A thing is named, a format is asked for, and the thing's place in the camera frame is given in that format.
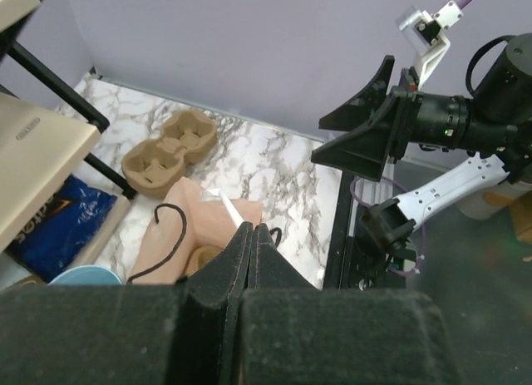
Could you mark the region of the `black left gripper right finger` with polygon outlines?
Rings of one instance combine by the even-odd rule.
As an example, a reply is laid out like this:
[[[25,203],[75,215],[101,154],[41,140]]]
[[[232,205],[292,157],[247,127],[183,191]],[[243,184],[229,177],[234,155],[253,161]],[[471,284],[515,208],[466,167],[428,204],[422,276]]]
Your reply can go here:
[[[266,225],[253,234],[239,336],[247,384],[461,382],[428,296],[316,289],[276,250]]]

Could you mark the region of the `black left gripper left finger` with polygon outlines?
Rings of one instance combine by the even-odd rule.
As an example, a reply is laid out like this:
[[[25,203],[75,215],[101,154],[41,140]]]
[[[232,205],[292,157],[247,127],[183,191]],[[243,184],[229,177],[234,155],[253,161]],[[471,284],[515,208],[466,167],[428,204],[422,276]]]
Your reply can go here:
[[[253,226],[173,285],[24,285],[1,295],[4,384],[236,384]]]

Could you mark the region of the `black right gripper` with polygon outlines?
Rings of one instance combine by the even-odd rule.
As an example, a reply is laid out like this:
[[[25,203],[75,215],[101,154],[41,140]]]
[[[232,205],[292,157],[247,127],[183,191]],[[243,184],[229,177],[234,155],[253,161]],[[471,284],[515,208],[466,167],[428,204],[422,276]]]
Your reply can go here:
[[[379,181],[387,156],[400,160],[410,143],[482,156],[517,144],[516,125],[487,121],[469,98],[420,91],[413,68],[401,71],[387,98],[394,64],[395,57],[385,55],[357,94],[319,119],[320,130],[347,134],[314,150],[312,163]]]

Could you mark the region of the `orange paper bag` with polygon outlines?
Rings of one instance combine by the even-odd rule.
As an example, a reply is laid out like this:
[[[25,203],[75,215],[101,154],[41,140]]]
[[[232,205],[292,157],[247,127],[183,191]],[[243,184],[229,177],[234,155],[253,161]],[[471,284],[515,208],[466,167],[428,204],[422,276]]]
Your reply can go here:
[[[263,203],[229,198],[244,219],[236,229],[220,200],[200,201],[203,190],[183,177],[154,208],[128,284],[174,284],[184,277],[204,279],[245,271],[254,229],[263,222]],[[205,245],[222,250],[202,269],[187,275],[190,256]]]

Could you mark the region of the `white paper straw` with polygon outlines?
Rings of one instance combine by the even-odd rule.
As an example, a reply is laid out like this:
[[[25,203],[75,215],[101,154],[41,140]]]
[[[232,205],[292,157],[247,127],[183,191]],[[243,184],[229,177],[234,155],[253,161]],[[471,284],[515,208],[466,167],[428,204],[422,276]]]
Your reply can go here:
[[[225,209],[227,210],[227,213],[229,214],[229,217],[232,220],[236,229],[238,229],[240,225],[244,222],[243,217],[238,212],[233,202],[220,188],[203,190],[200,194],[199,200],[202,202],[210,200],[220,200]]]

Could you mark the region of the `brown pulp cup carrier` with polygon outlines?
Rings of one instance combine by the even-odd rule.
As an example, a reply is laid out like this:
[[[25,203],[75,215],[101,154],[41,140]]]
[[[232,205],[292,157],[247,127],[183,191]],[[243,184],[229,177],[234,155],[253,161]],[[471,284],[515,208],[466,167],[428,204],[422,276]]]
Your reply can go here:
[[[196,110],[178,111],[163,122],[158,138],[142,141],[124,156],[121,169],[130,187],[162,200],[186,168],[203,160],[217,141],[211,118]]]

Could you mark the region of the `single kraft paper cup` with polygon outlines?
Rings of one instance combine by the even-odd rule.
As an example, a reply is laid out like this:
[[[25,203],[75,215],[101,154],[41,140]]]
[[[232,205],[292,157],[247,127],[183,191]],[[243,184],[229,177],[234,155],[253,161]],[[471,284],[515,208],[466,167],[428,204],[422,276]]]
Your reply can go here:
[[[202,269],[211,260],[213,260],[220,252],[221,248],[213,245],[205,245],[196,249],[190,256],[186,268],[186,274],[192,275]]]

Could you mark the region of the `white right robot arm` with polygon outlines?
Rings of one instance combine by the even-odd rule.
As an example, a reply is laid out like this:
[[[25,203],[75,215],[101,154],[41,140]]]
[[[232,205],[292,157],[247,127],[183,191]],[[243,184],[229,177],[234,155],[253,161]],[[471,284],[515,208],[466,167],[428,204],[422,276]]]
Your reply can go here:
[[[372,246],[389,253],[406,243],[433,215],[458,200],[531,171],[531,36],[504,35],[500,55],[468,96],[430,94],[412,69],[390,85],[395,59],[385,56],[370,82],[321,118],[338,137],[313,151],[315,164],[379,181],[386,164],[410,144],[464,151],[455,168],[362,216]]]

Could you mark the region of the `blue cylindrical sugar container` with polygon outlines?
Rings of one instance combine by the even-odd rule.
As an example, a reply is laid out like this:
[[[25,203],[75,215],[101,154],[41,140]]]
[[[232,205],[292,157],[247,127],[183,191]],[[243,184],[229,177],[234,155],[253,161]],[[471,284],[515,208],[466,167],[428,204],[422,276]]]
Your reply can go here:
[[[59,274],[49,285],[121,285],[121,279],[110,269],[89,264],[76,266]]]

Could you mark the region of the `blue doritos bag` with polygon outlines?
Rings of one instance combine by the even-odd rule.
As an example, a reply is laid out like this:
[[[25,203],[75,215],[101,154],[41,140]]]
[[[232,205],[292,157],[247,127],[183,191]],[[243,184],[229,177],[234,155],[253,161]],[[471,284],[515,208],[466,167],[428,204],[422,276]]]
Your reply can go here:
[[[50,282],[93,239],[116,200],[115,195],[71,175],[19,231],[7,251]]]

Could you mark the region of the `cream black shelf rack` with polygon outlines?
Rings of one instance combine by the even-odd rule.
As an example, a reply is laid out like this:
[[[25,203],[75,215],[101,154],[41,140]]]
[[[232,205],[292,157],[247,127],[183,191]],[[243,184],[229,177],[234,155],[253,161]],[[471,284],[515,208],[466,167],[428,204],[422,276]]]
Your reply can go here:
[[[54,72],[17,42],[43,0],[1,0],[1,54],[26,71],[82,115],[72,119],[1,90],[1,249],[74,175],[117,197],[93,239],[66,270],[94,264],[123,219],[136,192],[126,179],[93,155],[110,122]]]

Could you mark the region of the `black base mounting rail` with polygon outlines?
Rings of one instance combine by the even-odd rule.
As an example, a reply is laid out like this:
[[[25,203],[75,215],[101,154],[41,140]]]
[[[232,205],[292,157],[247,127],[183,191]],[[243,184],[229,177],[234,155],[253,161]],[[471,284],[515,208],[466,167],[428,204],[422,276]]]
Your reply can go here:
[[[398,199],[360,203],[355,176],[342,173],[323,287],[404,289],[407,263],[421,256],[410,243],[415,221],[399,212]]]

